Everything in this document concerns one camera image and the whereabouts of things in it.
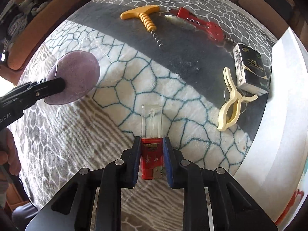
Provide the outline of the person's left hand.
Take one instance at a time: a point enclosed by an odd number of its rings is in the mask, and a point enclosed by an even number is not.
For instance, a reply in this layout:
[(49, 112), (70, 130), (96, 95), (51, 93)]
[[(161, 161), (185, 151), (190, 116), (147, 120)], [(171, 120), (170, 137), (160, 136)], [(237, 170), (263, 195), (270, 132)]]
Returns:
[(1, 165), (8, 163), (11, 175), (18, 176), (21, 171), (21, 163), (12, 132), (6, 128), (6, 140), (8, 151), (1, 151)]

